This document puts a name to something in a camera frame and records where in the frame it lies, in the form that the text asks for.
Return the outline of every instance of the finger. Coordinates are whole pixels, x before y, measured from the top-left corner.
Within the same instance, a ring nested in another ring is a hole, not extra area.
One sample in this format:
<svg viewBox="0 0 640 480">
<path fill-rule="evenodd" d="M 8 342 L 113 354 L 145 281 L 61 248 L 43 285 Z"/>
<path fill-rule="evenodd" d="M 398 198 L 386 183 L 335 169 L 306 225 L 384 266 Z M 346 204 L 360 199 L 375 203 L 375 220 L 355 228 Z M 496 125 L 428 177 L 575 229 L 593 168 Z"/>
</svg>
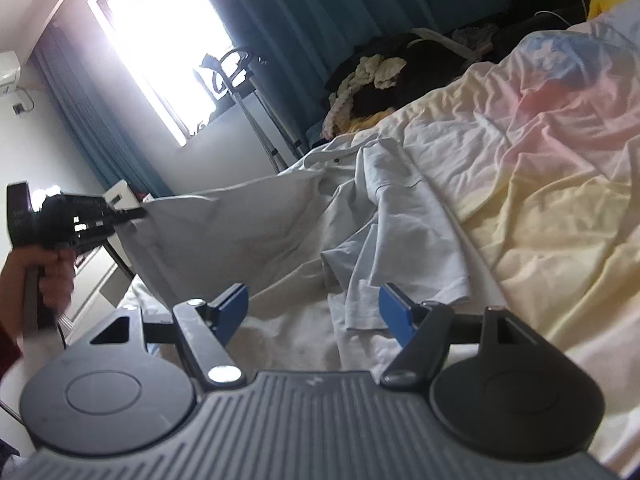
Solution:
<svg viewBox="0 0 640 480">
<path fill-rule="evenodd" d="M 76 276 L 76 268 L 71 262 L 58 261 L 54 264 L 45 266 L 44 274 L 48 278 L 64 278 L 72 280 Z"/>
<path fill-rule="evenodd" d="M 64 314 L 64 311 L 71 303 L 71 294 L 62 293 L 49 293 L 42 296 L 42 303 L 53 310 L 56 310 L 60 314 Z"/>
<path fill-rule="evenodd" d="M 40 280 L 38 288 L 43 296 L 47 294 L 71 294 L 74 290 L 74 282 L 63 278 L 46 276 Z"/>
<path fill-rule="evenodd" d="M 58 256 L 60 260 L 64 262 L 74 263 L 76 261 L 76 252 L 73 249 L 60 249 L 58 251 Z"/>
<path fill-rule="evenodd" d="M 47 251 L 38 245 L 27 247 L 18 247 L 11 251 L 10 257 L 14 259 L 21 267 L 42 267 L 58 260 L 56 251 Z"/>
</svg>

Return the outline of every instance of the curtain fold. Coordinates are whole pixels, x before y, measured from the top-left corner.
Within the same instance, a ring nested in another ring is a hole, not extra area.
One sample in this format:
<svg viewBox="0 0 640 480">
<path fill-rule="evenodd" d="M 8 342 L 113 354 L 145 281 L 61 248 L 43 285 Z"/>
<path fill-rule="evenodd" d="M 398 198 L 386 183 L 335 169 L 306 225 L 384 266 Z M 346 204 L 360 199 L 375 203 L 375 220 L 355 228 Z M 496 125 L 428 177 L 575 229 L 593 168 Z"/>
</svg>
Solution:
<svg viewBox="0 0 640 480">
<path fill-rule="evenodd" d="M 211 0 L 237 46 L 267 60 L 252 66 L 290 130 L 322 118 L 324 83 L 374 36 L 428 27 L 447 32 L 506 9 L 509 0 Z"/>
<path fill-rule="evenodd" d="M 174 194 L 111 111 L 62 30 L 48 25 L 31 59 L 69 135 L 105 189 L 124 179 L 134 192 Z"/>
</svg>

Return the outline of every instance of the hand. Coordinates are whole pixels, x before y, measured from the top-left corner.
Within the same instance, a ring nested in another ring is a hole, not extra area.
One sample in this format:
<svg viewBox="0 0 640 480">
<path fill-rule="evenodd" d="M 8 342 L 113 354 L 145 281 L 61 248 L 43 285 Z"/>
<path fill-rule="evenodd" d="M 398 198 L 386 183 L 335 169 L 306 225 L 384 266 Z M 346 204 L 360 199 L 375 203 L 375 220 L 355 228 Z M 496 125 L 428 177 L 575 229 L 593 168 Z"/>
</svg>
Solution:
<svg viewBox="0 0 640 480">
<path fill-rule="evenodd" d="M 7 256 L 0 272 L 0 324 L 15 340 L 22 333 L 24 279 L 29 267 L 44 267 L 45 275 L 38 284 L 46 306 L 65 311 L 71 302 L 76 270 L 73 249 L 46 251 L 39 246 L 15 248 Z"/>
</svg>

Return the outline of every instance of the bed sheet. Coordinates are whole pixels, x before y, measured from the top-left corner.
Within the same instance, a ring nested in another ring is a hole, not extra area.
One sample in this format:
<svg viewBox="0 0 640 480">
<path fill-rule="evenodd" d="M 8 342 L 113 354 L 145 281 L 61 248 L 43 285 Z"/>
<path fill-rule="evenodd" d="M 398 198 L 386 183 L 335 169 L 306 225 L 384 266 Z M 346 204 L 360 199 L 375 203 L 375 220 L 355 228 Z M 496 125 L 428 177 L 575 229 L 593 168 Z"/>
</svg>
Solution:
<svg viewBox="0 0 640 480">
<path fill-rule="evenodd" d="M 629 0 L 568 31 L 531 34 L 499 65 L 475 64 L 288 170 L 309 170 L 372 136 L 404 147 L 480 249 L 510 309 L 603 389 L 606 417 L 591 452 L 623 475 L 640 461 L 639 16 L 640 0 Z M 296 271 L 296 308 L 326 304 L 314 282 L 319 264 Z M 248 329 L 297 331 L 299 346 L 305 330 L 325 327 L 256 323 Z"/>
</svg>

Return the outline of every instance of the light gray fabric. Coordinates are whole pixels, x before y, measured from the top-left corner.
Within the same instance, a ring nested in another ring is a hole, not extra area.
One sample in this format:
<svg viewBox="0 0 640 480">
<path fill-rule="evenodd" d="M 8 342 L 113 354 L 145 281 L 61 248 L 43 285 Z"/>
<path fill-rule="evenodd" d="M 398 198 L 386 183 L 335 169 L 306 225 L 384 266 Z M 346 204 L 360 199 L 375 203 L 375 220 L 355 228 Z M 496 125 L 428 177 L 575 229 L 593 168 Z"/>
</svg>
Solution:
<svg viewBox="0 0 640 480">
<path fill-rule="evenodd" d="M 228 346 L 245 370 L 381 372 L 398 352 L 378 311 L 385 282 L 415 300 L 466 302 L 465 311 L 504 304 L 393 139 L 337 139 L 278 176 L 145 208 L 148 218 L 118 235 L 167 306 L 249 286 L 249 315 Z"/>
</svg>

